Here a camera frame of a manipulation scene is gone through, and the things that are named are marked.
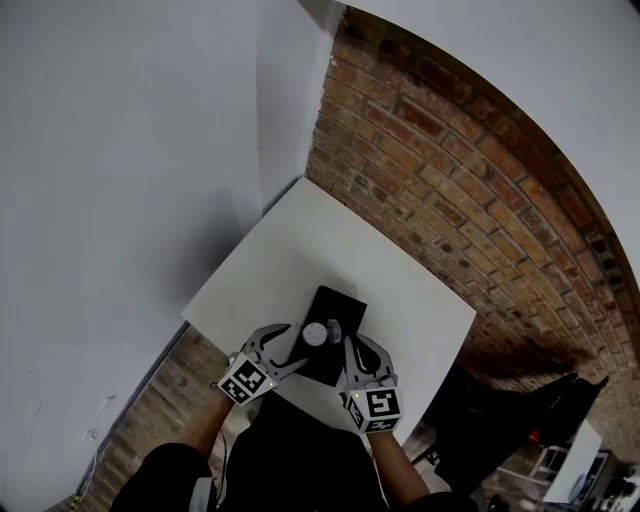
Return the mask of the person's black clothing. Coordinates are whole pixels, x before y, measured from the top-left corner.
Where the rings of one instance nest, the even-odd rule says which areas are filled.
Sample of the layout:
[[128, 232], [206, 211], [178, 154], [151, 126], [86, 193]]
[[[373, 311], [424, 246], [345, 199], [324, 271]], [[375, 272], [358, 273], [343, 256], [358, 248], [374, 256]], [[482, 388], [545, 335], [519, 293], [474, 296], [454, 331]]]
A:
[[223, 499], [192, 443], [192, 414], [176, 441], [154, 448], [110, 512], [478, 512], [468, 496], [432, 492], [401, 509], [384, 495], [368, 438], [333, 429], [267, 394], [228, 455]]

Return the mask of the black rectangular box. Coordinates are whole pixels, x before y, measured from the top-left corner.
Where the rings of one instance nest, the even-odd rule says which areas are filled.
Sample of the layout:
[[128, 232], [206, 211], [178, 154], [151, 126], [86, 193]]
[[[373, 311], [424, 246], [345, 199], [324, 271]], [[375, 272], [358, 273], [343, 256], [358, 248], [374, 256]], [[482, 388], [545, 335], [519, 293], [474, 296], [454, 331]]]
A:
[[367, 304], [342, 294], [326, 286], [319, 286], [302, 323], [306, 327], [311, 323], [327, 326], [329, 320], [335, 320], [341, 330], [337, 343], [327, 339], [323, 344], [312, 347], [307, 344], [302, 331], [296, 338], [290, 354], [290, 361], [307, 358], [307, 363], [296, 373], [327, 386], [335, 387], [344, 370], [344, 338], [357, 332], [364, 317]]

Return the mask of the person's right forearm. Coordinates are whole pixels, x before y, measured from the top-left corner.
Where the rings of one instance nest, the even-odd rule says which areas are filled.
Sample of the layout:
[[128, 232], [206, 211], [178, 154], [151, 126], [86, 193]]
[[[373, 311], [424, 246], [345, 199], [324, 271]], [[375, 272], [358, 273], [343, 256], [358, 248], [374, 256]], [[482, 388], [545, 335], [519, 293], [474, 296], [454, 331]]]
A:
[[401, 509], [430, 494], [394, 434], [367, 435], [384, 495], [392, 509]]

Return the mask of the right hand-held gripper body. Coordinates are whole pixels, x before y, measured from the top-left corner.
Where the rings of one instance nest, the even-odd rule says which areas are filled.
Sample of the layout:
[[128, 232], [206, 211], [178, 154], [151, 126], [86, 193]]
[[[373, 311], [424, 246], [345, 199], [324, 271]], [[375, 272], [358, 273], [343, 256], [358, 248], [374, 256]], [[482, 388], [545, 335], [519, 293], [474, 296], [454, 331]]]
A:
[[360, 434], [393, 431], [403, 417], [402, 393], [394, 376], [342, 391], [341, 399]]

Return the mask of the white desk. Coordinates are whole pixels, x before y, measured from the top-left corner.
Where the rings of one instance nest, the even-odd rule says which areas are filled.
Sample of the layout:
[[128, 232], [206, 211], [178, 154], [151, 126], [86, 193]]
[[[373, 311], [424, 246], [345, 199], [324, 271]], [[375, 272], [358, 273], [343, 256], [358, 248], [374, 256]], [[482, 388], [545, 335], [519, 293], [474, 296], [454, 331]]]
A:
[[545, 503], [572, 503], [584, 487], [587, 474], [599, 452], [601, 443], [601, 436], [585, 420], [573, 440], [560, 471], [542, 501]]

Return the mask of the white metal frame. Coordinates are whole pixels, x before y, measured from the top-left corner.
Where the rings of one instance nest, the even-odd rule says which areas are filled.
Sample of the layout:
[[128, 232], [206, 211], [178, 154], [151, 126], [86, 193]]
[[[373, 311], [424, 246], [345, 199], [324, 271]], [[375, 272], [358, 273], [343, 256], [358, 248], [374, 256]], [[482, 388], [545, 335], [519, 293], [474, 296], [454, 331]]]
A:
[[544, 447], [529, 472], [529, 477], [535, 481], [545, 482], [549, 485], [561, 470], [568, 453], [569, 449], [566, 447]]

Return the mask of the small white cylinder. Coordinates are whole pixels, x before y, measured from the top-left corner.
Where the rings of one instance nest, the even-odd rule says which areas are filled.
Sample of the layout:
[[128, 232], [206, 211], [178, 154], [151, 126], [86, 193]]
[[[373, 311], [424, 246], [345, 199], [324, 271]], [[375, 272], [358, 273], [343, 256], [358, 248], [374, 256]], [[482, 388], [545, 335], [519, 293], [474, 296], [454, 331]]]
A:
[[307, 324], [301, 331], [303, 341], [311, 347], [323, 345], [328, 338], [327, 327], [319, 322]]

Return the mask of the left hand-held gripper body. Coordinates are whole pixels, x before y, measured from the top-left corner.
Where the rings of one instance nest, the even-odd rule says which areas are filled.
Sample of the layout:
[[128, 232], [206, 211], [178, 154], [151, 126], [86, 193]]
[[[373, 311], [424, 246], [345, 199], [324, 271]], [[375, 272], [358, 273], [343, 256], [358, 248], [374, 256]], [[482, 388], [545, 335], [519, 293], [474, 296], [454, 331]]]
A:
[[239, 406], [246, 406], [255, 399], [277, 388], [277, 383], [259, 362], [255, 353], [238, 352], [232, 359], [217, 387]]

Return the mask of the person's left forearm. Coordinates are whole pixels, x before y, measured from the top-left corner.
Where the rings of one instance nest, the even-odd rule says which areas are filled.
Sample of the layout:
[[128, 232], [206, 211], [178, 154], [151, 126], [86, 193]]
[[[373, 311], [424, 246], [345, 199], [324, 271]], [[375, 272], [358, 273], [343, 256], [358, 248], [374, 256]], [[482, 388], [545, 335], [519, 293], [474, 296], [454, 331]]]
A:
[[235, 402], [224, 392], [216, 391], [194, 418], [192, 443], [205, 458], [211, 455], [217, 436], [234, 405]]

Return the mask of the white table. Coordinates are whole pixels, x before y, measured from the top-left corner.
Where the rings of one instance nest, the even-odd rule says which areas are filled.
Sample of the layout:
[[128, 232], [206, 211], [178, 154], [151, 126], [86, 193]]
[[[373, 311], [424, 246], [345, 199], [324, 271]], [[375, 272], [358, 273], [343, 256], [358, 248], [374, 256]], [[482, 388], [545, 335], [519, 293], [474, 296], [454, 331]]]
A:
[[360, 332], [391, 356], [405, 441], [428, 408], [473, 323], [474, 309], [376, 228], [300, 179], [249, 232], [184, 309], [226, 354], [251, 333], [287, 324], [276, 355], [291, 350], [316, 290], [363, 302]]

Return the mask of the black office chair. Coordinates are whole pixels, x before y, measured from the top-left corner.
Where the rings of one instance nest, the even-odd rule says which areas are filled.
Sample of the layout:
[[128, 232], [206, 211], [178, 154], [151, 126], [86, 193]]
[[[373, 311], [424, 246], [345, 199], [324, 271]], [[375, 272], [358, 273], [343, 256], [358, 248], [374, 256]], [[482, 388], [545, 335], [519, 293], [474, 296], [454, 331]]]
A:
[[543, 446], [568, 441], [608, 382], [593, 384], [569, 373], [519, 393], [492, 388], [452, 367], [429, 406], [437, 424], [436, 474], [452, 491], [471, 493], [530, 435]]

